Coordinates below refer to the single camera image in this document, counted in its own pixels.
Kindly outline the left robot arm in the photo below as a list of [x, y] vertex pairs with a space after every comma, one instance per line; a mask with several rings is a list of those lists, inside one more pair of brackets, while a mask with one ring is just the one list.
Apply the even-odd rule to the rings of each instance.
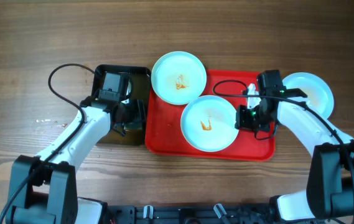
[[93, 147], [125, 124], [144, 124], [142, 100], [93, 101], [87, 97], [70, 126], [35, 156], [13, 163], [0, 223], [107, 223], [107, 203], [77, 195], [76, 173]]

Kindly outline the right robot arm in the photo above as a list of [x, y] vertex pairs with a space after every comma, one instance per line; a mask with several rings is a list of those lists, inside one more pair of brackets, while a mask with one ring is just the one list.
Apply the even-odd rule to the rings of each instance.
[[354, 139], [323, 118], [303, 98], [263, 98], [252, 109], [244, 105], [237, 109], [237, 128], [256, 132], [271, 123], [290, 129], [312, 161], [306, 188], [272, 197], [267, 221], [294, 223], [351, 216], [354, 223]]

